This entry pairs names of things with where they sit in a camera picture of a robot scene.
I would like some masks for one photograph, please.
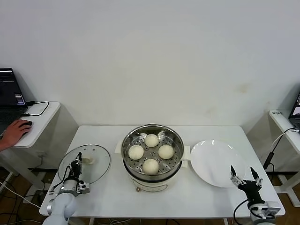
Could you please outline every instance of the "white plate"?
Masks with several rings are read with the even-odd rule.
[[[221,188],[234,187],[230,180],[231,165],[241,179],[246,173],[246,165],[239,152],[218,140],[205,140],[196,144],[191,150],[191,164],[199,177]]]

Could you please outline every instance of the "robotic arm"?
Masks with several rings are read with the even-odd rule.
[[[65,175],[68,168],[70,172],[67,178],[64,176],[62,180],[63,186],[60,188],[57,196],[49,202],[47,209],[50,216],[43,222],[43,225],[67,225],[69,218],[76,211],[75,197],[79,194],[90,192],[89,185],[79,180],[79,176],[82,173],[81,152],[79,152],[76,159],[66,168]],[[49,192],[50,195],[54,194],[54,189],[59,184],[52,187]]]
[[[259,190],[262,188],[263,179],[259,178],[257,172],[251,167],[251,173],[255,180],[242,180],[236,175],[231,166],[231,181],[239,190],[245,192],[248,199],[250,218],[255,225],[275,225],[275,215],[279,212],[278,202],[265,202],[262,200]]]

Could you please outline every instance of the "person's arm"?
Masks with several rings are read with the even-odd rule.
[[[30,125],[22,126],[23,123],[27,122],[27,120],[16,120],[7,127],[3,138],[0,140],[0,151],[13,147],[24,133],[30,131]]]

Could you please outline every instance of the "wall outlet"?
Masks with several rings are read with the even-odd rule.
[[[39,156],[39,157],[45,157],[45,156],[47,155],[47,153],[44,152],[44,151],[36,151],[36,154],[37,154],[37,156]]]

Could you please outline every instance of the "stainless steel steamer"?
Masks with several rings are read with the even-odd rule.
[[[159,143],[153,148],[145,145],[145,137],[149,134],[158,136]],[[159,147],[165,144],[171,145],[174,149],[174,156],[171,159],[162,159],[158,155]],[[139,160],[129,158],[128,150],[133,145],[140,145],[144,148],[144,155]],[[128,173],[137,179],[136,182],[152,184],[152,186],[155,186],[155,183],[162,184],[177,173],[182,164],[183,153],[184,144],[181,137],[174,130],[158,124],[148,124],[135,128],[126,135],[121,145],[121,154]],[[147,175],[143,172],[143,163],[150,158],[159,164],[158,173],[155,175]]]

